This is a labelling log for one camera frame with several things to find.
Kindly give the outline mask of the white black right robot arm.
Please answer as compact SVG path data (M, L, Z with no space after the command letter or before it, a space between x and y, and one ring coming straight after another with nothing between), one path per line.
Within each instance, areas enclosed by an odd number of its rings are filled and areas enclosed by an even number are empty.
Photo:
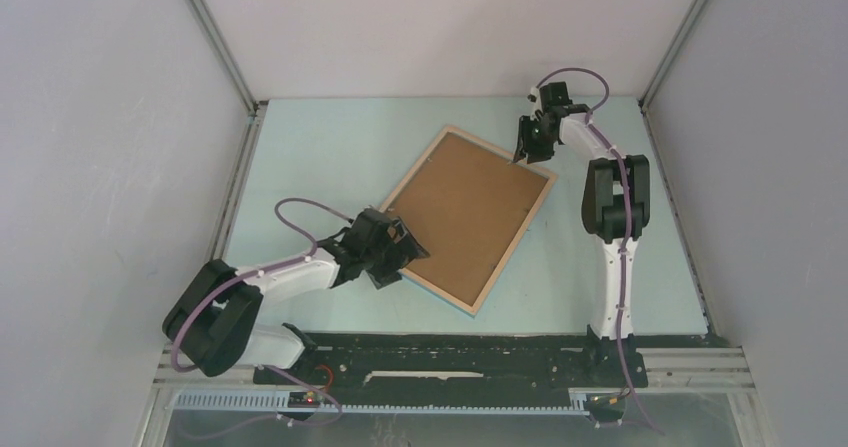
M581 222L603 255L589 327L600 340L623 340L633 334L633 262L650 222L650 162L623 154L594 124L590 107L573 102L564 82L533 87L528 100L531 110L519 118L513 161L547 161L557 146L587 161Z

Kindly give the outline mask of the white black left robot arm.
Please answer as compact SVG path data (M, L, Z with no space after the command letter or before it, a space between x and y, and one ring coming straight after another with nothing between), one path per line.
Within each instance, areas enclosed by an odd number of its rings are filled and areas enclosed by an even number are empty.
M292 383L316 370L310 339L290 323L260 322L262 314L290 299L329 290L367 275L376 288L401 278L402 269L429 252L400 218L366 208L336 234L309 236L307 251L257 267L206 262L162 323L178 372L217 377L237 365L270 364Z

